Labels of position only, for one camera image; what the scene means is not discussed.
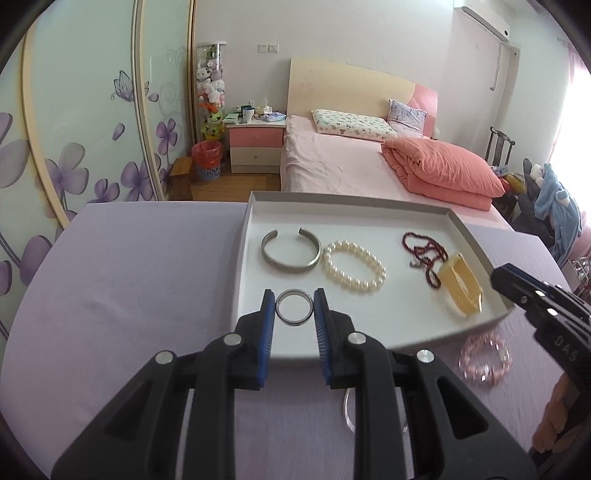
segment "pink bead bracelet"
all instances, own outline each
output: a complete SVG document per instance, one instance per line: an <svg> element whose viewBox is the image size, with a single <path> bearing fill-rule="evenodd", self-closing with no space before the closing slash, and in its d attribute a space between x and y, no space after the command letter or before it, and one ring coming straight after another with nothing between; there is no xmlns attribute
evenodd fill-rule
<svg viewBox="0 0 591 480"><path fill-rule="evenodd" d="M485 346L490 346L497 351L501 360L500 367L490 367L488 364L477 366L472 362L472 356ZM479 336L468 337L460 352L459 367L464 373L464 378L495 385L509 373L511 362L505 341L496 333L488 332Z"/></svg>

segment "headboard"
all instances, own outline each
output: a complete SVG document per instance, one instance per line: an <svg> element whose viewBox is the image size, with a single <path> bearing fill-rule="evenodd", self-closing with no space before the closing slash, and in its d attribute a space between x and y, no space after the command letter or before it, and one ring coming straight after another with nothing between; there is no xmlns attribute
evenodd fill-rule
<svg viewBox="0 0 591 480"><path fill-rule="evenodd" d="M287 115L310 118L316 108L388 116L388 100L428 113L423 135L430 137L437 117L437 92L398 77L333 61L291 59Z"/></svg>

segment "mug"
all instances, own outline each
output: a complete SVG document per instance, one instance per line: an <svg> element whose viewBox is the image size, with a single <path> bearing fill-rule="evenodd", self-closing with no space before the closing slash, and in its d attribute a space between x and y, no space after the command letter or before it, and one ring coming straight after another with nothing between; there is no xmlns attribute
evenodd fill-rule
<svg viewBox="0 0 591 480"><path fill-rule="evenodd" d="M251 124L252 123L252 119L255 116L255 109L254 107L244 107L242 109L242 121L247 123L247 124Z"/></svg>

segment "patterned pillowcase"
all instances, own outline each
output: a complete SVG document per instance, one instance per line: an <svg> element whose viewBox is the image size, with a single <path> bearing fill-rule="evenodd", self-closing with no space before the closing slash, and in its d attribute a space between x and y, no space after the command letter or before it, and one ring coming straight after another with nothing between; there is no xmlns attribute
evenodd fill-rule
<svg viewBox="0 0 591 480"><path fill-rule="evenodd" d="M312 112L312 117L319 134L342 135L376 142L398 138L383 118L375 116L318 109Z"/></svg>
<svg viewBox="0 0 591 480"><path fill-rule="evenodd" d="M390 100L388 125L400 137L422 138L426 118L427 112L418 108L410 108L396 100Z"/></svg>

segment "pink bedspread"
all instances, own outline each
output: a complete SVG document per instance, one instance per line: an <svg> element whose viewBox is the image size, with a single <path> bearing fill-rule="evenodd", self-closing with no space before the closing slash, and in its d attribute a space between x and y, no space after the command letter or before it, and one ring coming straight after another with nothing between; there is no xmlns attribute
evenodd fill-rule
<svg viewBox="0 0 591 480"><path fill-rule="evenodd" d="M444 206L466 223L511 230L494 207L484 212L408 192L384 160L380 143L318 134L312 120L300 116L287 119L281 188Z"/></svg>

